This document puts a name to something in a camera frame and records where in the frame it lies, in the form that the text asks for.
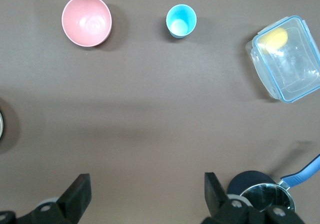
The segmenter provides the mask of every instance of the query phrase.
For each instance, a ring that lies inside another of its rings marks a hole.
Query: gray table surface
[[[278,181],[320,152],[320,91],[269,98],[244,48],[291,15],[320,45],[320,0],[103,0],[113,27],[95,48],[64,34],[68,1],[0,0],[0,210],[24,215],[90,173],[81,224],[198,224],[204,172]],[[178,3],[198,17],[182,40],[165,25]],[[307,224],[319,183],[290,190]]]

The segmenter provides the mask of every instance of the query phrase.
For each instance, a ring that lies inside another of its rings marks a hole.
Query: plastic food container
[[[271,97],[292,103],[320,88],[320,54],[299,16],[285,17],[246,45]]]

